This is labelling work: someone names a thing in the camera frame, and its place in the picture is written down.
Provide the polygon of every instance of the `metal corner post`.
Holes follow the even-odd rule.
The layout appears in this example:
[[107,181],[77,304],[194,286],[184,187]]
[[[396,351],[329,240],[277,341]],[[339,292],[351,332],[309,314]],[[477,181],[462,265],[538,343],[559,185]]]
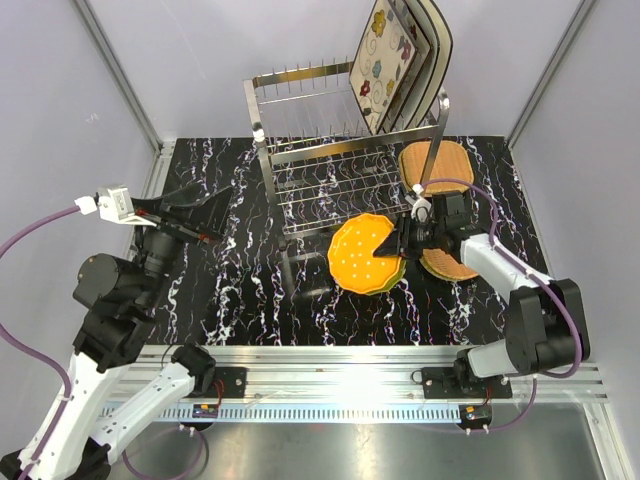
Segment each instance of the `metal corner post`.
[[91,36],[91,39],[116,83],[118,90],[120,90],[122,98],[138,122],[138,125],[151,145],[154,154],[158,156],[162,149],[162,139],[158,136],[155,128],[153,128],[151,120],[149,120],[149,117],[142,108],[140,100],[133,91],[122,66],[113,52],[113,48],[111,47],[111,44],[109,43],[109,40],[102,29],[93,8],[91,7],[90,0],[70,0],[70,2],[76,9],[80,20]]
[[529,96],[529,99],[527,100],[522,113],[520,113],[518,121],[516,122],[513,130],[511,130],[511,133],[507,138],[507,143],[510,150],[513,150],[516,143],[518,142],[520,135],[527,126],[527,123],[529,123],[529,119],[540,103],[540,100],[544,96],[544,93],[549,87],[549,84],[555,76],[556,72],[560,68],[560,65],[562,65],[562,62],[564,62],[564,60],[566,59],[571,45],[573,45],[575,39],[582,30],[582,27],[584,27],[584,25],[586,24],[587,19],[589,18],[590,13],[593,11],[596,3],[598,3],[598,0],[580,0],[580,4],[573,13],[571,20],[569,21],[565,31],[563,32],[562,37],[560,37],[560,41],[556,45],[551,58],[549,58],[549,61],[547,62],[542,75],[538,79],[538,83],[531,92],[531,95]]

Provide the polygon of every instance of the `red flower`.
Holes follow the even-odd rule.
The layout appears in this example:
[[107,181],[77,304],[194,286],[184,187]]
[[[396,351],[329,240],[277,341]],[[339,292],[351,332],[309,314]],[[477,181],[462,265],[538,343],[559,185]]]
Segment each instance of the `red flower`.
[[362,86],[360,87],[360,96],[366,97],[367,95],[369,95],[370,91],[371,91],[371,87],[369,86],[369,80],[365,80]]
[[404,51],[402,52],[402,55],[400,56],[400,58],[403,59],[405,63],[407,63],[407,60],[409,60],[410,56],[411,56],[411,44],[409,43],[409,40],[407,40],[406,42],[404,42]]

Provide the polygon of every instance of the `yellow plate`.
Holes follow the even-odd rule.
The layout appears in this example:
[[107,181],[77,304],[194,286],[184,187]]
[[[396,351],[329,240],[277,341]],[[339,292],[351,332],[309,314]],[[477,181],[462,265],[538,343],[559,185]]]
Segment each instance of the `yellow plate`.
[[373,251],[393,230],[383,215],[364,213],[348,220],[333,235],[329,247],[329,270],[345,290],[373,295],[392,288],[404,275],[400,257],[377,258]]

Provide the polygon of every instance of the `yellow flower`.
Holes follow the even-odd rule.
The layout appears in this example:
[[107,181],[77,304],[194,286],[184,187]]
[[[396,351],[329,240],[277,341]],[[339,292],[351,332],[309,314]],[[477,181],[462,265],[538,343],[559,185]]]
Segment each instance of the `yellow flower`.
[[379,12],[374,13],[371,30],[375,32],[376,37],[382,36],[382,32],[384,32],[384,27],[386,27],[386,25],[387,19],[384,18],[384,10],[380,10]]

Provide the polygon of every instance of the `dish rack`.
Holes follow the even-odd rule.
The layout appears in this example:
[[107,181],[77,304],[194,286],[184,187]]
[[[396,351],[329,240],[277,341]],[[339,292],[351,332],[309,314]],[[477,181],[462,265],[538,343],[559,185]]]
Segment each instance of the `dish rack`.
[[449,116],[444,89],[437,117],[429,112],[421,126],[404,129],[410,119],[401,115],[393,131],[372,135],[349,84],[351,65],[334,59],[244,82],[281,251],[361,213],[408,210],[397,161],[406,144],[431,140],[423,181],[431,174]]

